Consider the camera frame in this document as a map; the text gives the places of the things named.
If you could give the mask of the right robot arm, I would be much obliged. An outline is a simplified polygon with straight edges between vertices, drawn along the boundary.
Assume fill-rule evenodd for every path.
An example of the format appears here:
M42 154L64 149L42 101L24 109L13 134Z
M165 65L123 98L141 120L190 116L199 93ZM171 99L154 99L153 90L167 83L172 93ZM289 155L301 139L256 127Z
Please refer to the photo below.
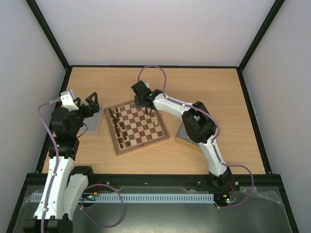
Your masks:
M188 138L199 145L207 160L213 187L217 190L227 187L232 173L217 145L216 129L219 125L204 104L200 101L182 102L158 89L151 91L143 81L138 81L131 89L144 107L164 111L182 119Z

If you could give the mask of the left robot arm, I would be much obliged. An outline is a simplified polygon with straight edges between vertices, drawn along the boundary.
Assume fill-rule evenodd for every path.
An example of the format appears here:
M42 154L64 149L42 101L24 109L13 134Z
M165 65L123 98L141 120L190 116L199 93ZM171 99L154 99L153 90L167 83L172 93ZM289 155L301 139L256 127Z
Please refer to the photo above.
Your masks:
M49 171L41 200L33 218L24 221L25 233L71 233L73 214L78 201L93 175L90 166L74 166L79 147L78 132L86 118L100 110L93 92L86 103L72 90L64 91L49 103L61 102L51 114L46 130L51 138Z

